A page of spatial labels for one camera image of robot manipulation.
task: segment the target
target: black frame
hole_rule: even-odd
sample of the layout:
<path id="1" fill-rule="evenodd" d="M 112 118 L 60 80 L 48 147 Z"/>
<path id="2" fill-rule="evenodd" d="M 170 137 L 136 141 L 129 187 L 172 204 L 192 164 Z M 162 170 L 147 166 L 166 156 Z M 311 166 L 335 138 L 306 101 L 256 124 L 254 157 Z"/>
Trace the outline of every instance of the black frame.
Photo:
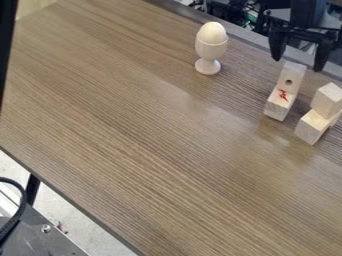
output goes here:
<path id="1" fill-rule="evenodd" d="M 0 112 L 5 91 L 6 74 L 11 52 L 17 6 L 18 0 L 2 0 L 0 2 Z M 30 174 L 26 187 L 30 205 L 33 205 L 36 199 L 39 185 L 39 179 L 33 174 Z"/>

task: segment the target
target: red marking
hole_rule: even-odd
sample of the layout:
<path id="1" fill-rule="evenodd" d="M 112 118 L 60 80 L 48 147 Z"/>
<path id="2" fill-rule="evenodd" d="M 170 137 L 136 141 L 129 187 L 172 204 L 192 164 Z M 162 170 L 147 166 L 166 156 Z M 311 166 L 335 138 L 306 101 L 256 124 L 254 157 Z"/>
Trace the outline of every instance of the red marking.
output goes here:
<path id="1" fill-rule="evenodd" d="M 280 98 L 282 98 L 282 99 L 286 100 L 287 102 L 289 102 L 287 100 L 287 98 L 286 98 L 286 91 L 284 91 L 284 90 L 279 90 L 279 91 L 280 91 L 280 94 L 279 94 Z"/>
<path id="2" fill-rule="evenodd" d="M 66 235 L 69 233 L 68 231 L 63 230 L 63 225 L 62 225 L 62 222 L 60 221 L 58 221 L 58 225 L 56 227 Z"/>

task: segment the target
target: white egg cup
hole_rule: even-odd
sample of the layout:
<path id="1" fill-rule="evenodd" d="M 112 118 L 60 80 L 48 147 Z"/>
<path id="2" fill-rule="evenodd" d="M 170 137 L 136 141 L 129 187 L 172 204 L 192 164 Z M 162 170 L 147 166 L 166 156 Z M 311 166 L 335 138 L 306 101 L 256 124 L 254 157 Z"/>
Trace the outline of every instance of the white egg cup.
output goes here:
<path id="1" fill-rule="evenodd" d="M 221 70 L 221 64 L 217 60 L 221 58 L 228 44 L 228 37 L 219 44 L 208 44 L 196 37 L 195 48 L 201 59 L 195 63 L 195 69 L 203 75 L 215 75 Z"/>

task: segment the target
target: screw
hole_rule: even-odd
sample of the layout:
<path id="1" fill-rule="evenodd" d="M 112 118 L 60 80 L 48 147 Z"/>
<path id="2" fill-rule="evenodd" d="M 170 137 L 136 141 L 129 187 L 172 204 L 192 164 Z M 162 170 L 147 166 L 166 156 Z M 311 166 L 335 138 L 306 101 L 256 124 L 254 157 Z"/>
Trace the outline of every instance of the screw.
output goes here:
<path id="1" fill-rule="evenodd" d="M 51 226 L 50 225 L 44 225 L 41 229 L 43 233 L 49 233 L 51 231 Z"/>

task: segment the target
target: floor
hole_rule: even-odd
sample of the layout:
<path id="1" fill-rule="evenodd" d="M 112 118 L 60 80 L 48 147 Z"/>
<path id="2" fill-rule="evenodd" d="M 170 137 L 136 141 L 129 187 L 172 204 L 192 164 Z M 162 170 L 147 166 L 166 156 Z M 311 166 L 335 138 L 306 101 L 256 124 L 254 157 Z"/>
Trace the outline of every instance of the floor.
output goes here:
<path id="1" fill-rule="evenodd" d="M 0 151 L 0 176 L 12 178 L 25 186 L 29 173 Z M 44 184 L 39 189 L 34 208 L 54 225 L 61 224 L 67 236 L 90 256 L 135 255 Z"/>

